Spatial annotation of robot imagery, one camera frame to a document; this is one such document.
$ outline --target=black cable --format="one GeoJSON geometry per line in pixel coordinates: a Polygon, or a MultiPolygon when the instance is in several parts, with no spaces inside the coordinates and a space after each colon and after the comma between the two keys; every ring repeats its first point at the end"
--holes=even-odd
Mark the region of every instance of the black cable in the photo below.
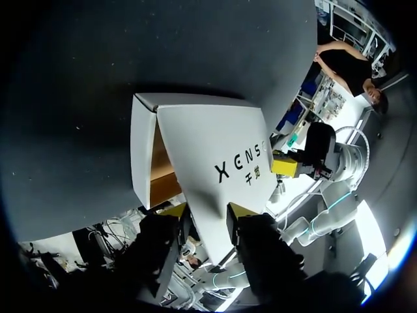
{"type": "Polygon", "coordinates": [[[122,241],[119,238],[117,238],[116,234],[111,229],[111,227],[110,227],[110,225],[109,225],[109,223],[107,221],[106,221],[106,226],[109,228],[109,230],[110,230],[111,234],[113,235],[114,239],[116,239],[116,241],[124,248],[124,246],[125,246],[126,243],[122,243],[122,241]]]}
{"type": "Polygon", "coordinates": [[[117,237],[121,237],[121,238],[125,238],[125,239],[127,239],[127,240],[130,240],[130,238],[127,238],[126,236],[122,236],[122,235],[116,235],[116,234],[112,234],[112,233],[108,233],[108,232],[106,232],[106,234],[108,234],[108,235],[111,235],[111,236],[117,236],[117,237]]]}

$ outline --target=desk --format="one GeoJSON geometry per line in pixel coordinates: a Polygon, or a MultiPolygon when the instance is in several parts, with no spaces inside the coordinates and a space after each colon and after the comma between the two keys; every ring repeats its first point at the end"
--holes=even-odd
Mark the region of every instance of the desk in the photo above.
{"type": "Polygon", "coordinates": [[[311,99],[303,97],[301,95],[297,95],[296,98],[300,102],[301,106],[304,108],[303,114],[298,118],[297,123],[294,125],[294,129],[292,132],[288,134],[286,137],[286,141],[283,143],[282,147],[291,148],[294,143],[301,145],[301,143],[305,140],[307,135],[307,129],[310,125],[309,122],[305,121],[309,112],[313,112],[319,118],[320,109],[323,107],[324,103],[326,102],[327,96],[330,92],[330,89],[333,88],[334,82],[328,76],[324,75],[317,87],[316,92],[314,93],[311,99]],[[303,103],[303,100],[309,102],[311,105],[306,106],[303,103]]]}

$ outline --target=cable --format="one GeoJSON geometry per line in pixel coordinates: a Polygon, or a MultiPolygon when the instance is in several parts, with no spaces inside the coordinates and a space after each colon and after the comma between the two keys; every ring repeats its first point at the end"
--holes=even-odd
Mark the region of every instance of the cable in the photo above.
{"type": "Polygon", "coordinates": [[[111,234],[113,235],[113,238],[116,239],[116,241],[122,246],[122,248],[124,248],[124,246],[126,245],[126,242],[122,243],[122,241],[119,238],[117,238],[116,234],[111,229],[111,227],[110,227],[109,223],[107,222],[107,220],[106,220],[106,226],[109,228],[111,234]]]}
{"type": "Polygon", "coordinates": [[[353,131],[357,132],[359,135],[361,135],[361,137],[363,137],[363,139],[365,141],[365,145],[366,145],[366,161],[365,161],[364,169],[362,170],[362,173],[360,174],[359,179],[356,182],[356,184],[354,184],[352,186],[352,190],[355,191],[358,188],[359,184],[362,182],[362,179],[364,178],[365,173],[366,173],[367,169],[369,168],[369,142],[368,142],[364,132],[362,132],[360,129],[358,129],[354,126],[345,126],[345,127],[339,128],[336,131],[336,134],[343,131],[343,130],[347,130],[347,129],[353,130],[353,131]]]}
{"type": "Polygon", "coordinates": [[[226,295],[220,295],[218,293],[216,293],[215,291],[206,291],[209,295],[213,295],[221,300],[228,300],[231,297],[230,296],[226,296],[226,295]]]}
{"type": "Polygon", "coordinates": [[[229,278],[235,278],[237,276],[243,275],[244,273],[246,273],[246,271],[243,271],[243,272],[241,272],[239,274],[236,274],[236,275],[229,276],[229,278]]]}
{"type": "Polygon", "coordinates": [[[298,199],[299,198],[301,198],[302,196],[305,196],[305,195],[313,195],[313,196],[318,196],[318,195],[320,195],[321,196],[321,193],[320,192],[303,192],[302,194],[299,194],[299,195],[297,195],[297,196],[295,196],[289,203],[288,203],[288,205],[287,205],[287,207],[285,208],[285,210],[284,210],[284,212],[283,212],[283,214],[285,214],[285,221],[284,221],[284,227],[282,228],[282,230],[280,229],[280,228],[278,228],[278,230],[280,231],[280,232],[283,232],[283,231],[285,231],[286,229],[287,229],[287,226],[288,226],[288,210],[289,210],[289,208],[295,203],[295,202],[297,202],[298,201],[298,199]]]}

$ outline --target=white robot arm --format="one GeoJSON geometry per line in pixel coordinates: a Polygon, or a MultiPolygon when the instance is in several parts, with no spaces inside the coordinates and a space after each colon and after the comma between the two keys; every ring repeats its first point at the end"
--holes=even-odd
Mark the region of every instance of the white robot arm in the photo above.
{"type": "Polygon", "coordinates": [[[198,284],[198,291],[216,291],[229,288],[249,287],[245,268],[241,263],[234,263],[226,267],[221,273],[207,273],[198,284]]]}
{"type": "MultiPolygon", "coordinates": [[[[357,203],[352,192],[356,190],[369,165],[369,144],[359,130],[353,128],[364,137],[366,150],[355,145],[336,143],[336,133],[329,125],[314,123],[311,127],[313,130],[310,132],[309,129],[306,150],[297,153],[295,157],[293,155],[293,158],[297,161],[295,168],[298,174],[306,173],[316,180],[325,180],[320,189],[326,208],[311,222],[300,217],[284,230],[281,236],[288,245],[297,238],[302,246],[307,246],[354,220],[357,203]],[[324,136],[324,145],[320,142],[320,135],[324,136]]],[[[280,156],[278,160],[284,160],[288,165],[285,157],[280,156]]]]}

